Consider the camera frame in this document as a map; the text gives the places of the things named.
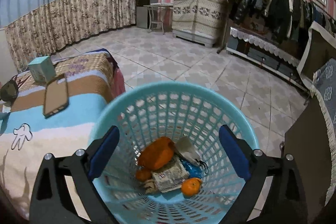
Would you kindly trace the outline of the printed snack wrapper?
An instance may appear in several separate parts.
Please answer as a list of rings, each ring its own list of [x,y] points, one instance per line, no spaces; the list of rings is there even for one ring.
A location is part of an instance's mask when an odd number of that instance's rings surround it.
[[[158,190],[162,193],[180,189],[183,182],[190,176],[178,156],[173,156],[165,166],[151,174]]]

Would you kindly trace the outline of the blue plastic bag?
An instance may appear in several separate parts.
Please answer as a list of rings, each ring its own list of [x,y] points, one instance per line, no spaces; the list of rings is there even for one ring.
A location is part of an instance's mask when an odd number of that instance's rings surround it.
[[[203,178],[204,172],[201,166],[191,164],[189,161],[181,159],[184,169],[189,173],[189,178]]]

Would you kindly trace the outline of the covered chest with cloth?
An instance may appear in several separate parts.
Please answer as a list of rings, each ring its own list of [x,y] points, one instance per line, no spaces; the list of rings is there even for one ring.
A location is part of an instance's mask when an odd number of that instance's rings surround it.
[[[226,0],[173,0],[173,35],[212,48],[226,22]]]

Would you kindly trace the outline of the low shelf with lace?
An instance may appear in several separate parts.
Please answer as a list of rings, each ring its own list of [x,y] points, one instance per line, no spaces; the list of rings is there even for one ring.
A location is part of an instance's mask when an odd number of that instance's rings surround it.
[[[302,92],[308,92],[297,71],[299,60],[262,36],[232,26],[226,51],[272,72]]]

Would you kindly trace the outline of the whole orange mandarin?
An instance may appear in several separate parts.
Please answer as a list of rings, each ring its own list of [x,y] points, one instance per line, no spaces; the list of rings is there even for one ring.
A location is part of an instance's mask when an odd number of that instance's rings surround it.
[[[199,193],[202,187],[202,180],[197,177],[189,178],[181,185],[181,192],[186,197],[192,197]]]

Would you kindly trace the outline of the water dispenser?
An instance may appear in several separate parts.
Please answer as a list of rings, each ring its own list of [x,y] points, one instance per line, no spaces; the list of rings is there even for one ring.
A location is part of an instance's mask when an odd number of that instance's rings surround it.
[[[136,26],[138,28],[149,28],[150,14],[148,7],[152,3],[157,3],[158,0],[136,0]]]

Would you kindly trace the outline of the brown paper ball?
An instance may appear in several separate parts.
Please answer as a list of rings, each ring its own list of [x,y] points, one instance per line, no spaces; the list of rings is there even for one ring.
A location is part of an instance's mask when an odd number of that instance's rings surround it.
[[[143,188],[145,190],[145,194],[155,194],[159,192],[159,189],[155,183],[155,180],[153,178],[146,180],[143,183]]]

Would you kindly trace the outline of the peeled orange peel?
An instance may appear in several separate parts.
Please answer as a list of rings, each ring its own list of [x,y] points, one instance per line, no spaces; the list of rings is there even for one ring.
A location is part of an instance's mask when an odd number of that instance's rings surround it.
[[[136,171],[135,178],[139,182],[145,182],[147,180],[150,180],[152,178],[151,170],[145,167],[141,167]]]

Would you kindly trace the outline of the blue patterned sofa cover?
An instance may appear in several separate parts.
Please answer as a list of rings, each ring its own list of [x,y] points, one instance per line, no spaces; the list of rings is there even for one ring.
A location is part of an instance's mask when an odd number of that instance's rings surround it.
[[[335,59],[330,59],[313,74],[311,92],[317,97],[327,129],[331,157],[331,179],[325,204],[335,192]]]

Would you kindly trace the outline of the black ribbed paper cup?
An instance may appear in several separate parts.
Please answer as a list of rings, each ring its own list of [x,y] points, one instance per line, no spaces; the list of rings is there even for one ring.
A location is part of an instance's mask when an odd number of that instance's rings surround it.
[[[13,103],[18,97],[18,93],[18,85],[11,79],[1,87],[1,100],[3,100],[3,102]]]

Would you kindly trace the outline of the orange snack bag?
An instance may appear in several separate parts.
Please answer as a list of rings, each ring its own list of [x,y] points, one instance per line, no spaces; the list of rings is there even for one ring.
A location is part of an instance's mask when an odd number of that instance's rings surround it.
[[[149,170],[159,170],[173,158],[174,147],[170,138],[160,137],[141,152],[138,165]]]

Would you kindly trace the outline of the khaki cloth mask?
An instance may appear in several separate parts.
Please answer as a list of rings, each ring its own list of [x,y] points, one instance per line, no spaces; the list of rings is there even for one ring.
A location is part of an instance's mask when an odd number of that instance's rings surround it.
[[[205,174],[209,174],[207,164],[201,159],[201,156],[189,137],[183,136],[175,143],[175,152],[193,166],[204,169]]]

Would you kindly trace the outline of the clothes rack with garments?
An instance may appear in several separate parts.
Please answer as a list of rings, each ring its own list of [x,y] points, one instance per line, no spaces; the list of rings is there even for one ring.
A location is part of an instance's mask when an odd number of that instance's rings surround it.
[[[246,18],[262,18],[265,32],[272,40],[305,43],[307,32],[317,22],[331,35],[335,35],[335,19],[325,14],[309,0],[228,0],[229,18],[242,25]]]

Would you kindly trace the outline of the teal cardboard box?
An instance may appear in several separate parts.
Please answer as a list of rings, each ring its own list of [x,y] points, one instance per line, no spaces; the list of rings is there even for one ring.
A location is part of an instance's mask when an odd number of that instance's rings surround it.
[[[49,56],[36,57],[28,67],[36,83],[48,83],[56,77],[55,68]]]

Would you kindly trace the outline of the brown phone case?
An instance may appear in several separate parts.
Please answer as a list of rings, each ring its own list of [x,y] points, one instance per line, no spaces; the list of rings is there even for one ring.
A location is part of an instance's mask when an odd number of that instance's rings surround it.
[[[69,105],[67,78],[64,73],[56,76],[47,83],[45,88],[43,115],[47,119]]]

